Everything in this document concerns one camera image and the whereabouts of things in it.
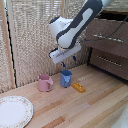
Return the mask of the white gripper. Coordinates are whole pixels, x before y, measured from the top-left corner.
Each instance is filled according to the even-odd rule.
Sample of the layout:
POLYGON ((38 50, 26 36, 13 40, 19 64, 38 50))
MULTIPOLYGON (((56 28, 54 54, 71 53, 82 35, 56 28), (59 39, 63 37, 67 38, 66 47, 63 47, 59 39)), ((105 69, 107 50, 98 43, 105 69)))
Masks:
MULTIPOLYGON (((49 56, 53 60, 53 62, 57 64, 58 62, 61 62, 62 60, 78 52, 80 49, 81 49, 81 45, 79 42, 77 42, 72 49, 66 49, 64 51, 60 51, 59 49, 54 49, 49 53, 49 56)), ((73 60, 74 61, 77 60, 75 55, 73 55, 73 60)), ((62 66, 66 68, 66 65, 64 62, 62 62, 62 66)))

